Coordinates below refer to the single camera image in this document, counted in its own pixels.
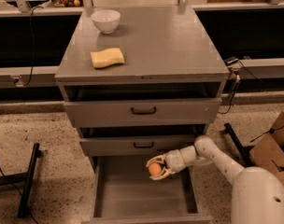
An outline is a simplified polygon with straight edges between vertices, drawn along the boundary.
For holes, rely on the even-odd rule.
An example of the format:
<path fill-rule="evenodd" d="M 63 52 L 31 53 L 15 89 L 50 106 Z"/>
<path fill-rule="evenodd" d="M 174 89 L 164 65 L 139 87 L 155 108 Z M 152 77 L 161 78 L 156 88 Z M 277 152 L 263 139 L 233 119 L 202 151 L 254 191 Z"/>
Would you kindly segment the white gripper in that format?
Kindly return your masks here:
<path fill-rule="evenodd" d="M 167 167 L 167 170 L 162 169 L 161 172 L 150 175 L 149 178 L 154 181 L 166 179 L 168 176 L 179 173 L 183 170 L 183 158 L 178 149 L 149 159 L 146 163 L 146 166 L 149 167 L 153 163 L 158 163 L 160 165 L 164 165 L 166 163 Z"/>

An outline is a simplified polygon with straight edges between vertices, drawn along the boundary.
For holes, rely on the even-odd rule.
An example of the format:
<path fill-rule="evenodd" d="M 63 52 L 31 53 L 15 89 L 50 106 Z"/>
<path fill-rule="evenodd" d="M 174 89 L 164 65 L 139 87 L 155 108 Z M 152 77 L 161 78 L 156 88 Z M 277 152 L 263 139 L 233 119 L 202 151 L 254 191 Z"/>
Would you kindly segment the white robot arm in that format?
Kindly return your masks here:
<path fill-rule="evenodd" d="M 278 178 L 261 167 L 243 167 L 206 135 L 190 147 L 151 158 L 146 167 L 158 181 L 205 161 L 214 163 L 233 187 L 231 224 L 284 224 L 284 186 Z"/>

